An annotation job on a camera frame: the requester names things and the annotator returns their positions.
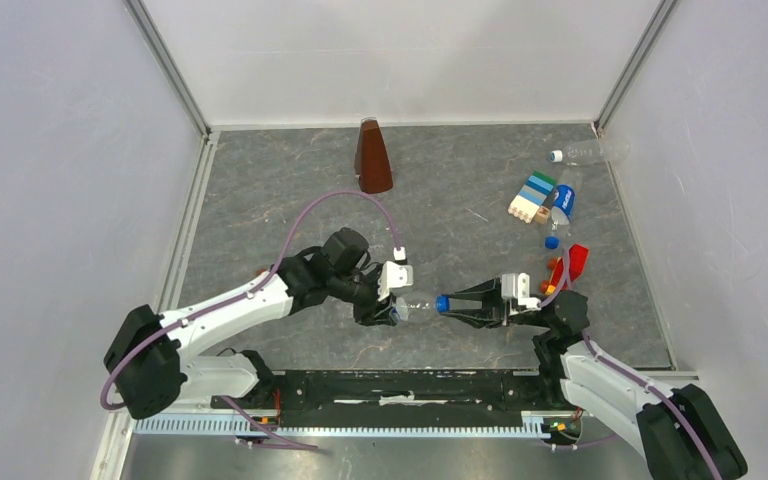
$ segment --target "white wall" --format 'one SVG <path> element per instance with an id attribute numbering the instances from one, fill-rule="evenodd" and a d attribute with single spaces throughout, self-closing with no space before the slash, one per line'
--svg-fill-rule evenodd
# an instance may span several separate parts
<path id="1" fill-rule="evenodd" d="M 145 0 L 213 125 L 593 120 L 657 0 Z"/>
<path id="2" fill-rule="evenodd" d="M 87 478 L 198 136 L 119 1 L 0 0 L 0 479 Z"/>
<path id="3" fill-rule="evenodd" d="M 677 355 L 768 479 L 768 2 L 680 2 L 608 133 Z"/>

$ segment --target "blue bottle cap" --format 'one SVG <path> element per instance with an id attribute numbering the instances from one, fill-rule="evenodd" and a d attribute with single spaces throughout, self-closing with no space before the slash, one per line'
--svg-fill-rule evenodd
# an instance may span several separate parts
<path id="1" fill-rule="evenodd" d="M 561 240 L 554 235 L 549 235 L 546 237 L 546 241 L 543 244 L 546 245 L 546 248 L 549 250 L 554 250 L 561 244 Z"/>
<path id="2" fill-rule="evenodd" d="M 449 311 L 449 297 L 440 295 L 437 297 L 437 313 L 446 313 Z"/>

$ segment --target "red object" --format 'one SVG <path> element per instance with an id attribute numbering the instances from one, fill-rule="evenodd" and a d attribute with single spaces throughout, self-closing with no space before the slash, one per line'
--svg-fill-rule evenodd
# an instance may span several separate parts
<path id="1" fill-rule="evenodd" d="M 360 124 L 358 150 L 355 154 L 355 173 L 364 193 L 381 193 L 393 188 L 390 158 L 378 120 L 367 118 Z"/>
<path id="2" fill-rule="evenodd" d="M 561 290 L 566 290 L 570 283 L 574 282 L 582 273 L 584 273 L 584 266 L 587 264 L 587 257 L 590 255 L 590 249 L 579 244 L 574 244 L 570 248 L 570 280 L 569 283 L 563 285 Z M 540 291 L 543 293 L 552 293 L 554 288 L 558 286 L 558 282 L 561 281 L 561 275 L 564 274 L 564 260 L 560 257 L 549 259 L 547 264 L 549 270 L 552 270 L 552 276 L 548 282 L 542 282 L 540 284 Z"/>

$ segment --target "clear plastic bottle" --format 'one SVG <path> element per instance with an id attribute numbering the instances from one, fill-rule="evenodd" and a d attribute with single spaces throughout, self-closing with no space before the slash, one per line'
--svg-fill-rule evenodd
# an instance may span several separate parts
<path id="1" fill-rule="evenodd" d="M 594 138 L 573 142 L 549 154 L 553 162 L 565 165 L 585 166 L 602 162 L 621 162 L 628 157 L 631 145 L 622 138 Z"/>
<path id="2" fill-rule="evenodd" d="M 555 186 L 555 197 L 552 201 L 552 213 L 546 223 L 546 248 L 555 249 L 561 240 L 570 236 L 570 218 L 575 207 L 575 198 L 584 183 L 581 170 L 568 168 L 561 173 Z"/>

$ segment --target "bottle label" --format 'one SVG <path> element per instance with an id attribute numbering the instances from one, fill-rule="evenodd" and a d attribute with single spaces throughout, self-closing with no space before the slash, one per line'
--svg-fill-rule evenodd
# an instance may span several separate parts
<path id="1" fill-rule="evenodd" d="M 575 190 L 567 185 L 558 185 L 555 189 L 555 201 L 552 202 L 552 206 L 570 218 L 573 205 L 575 205 Z"/>

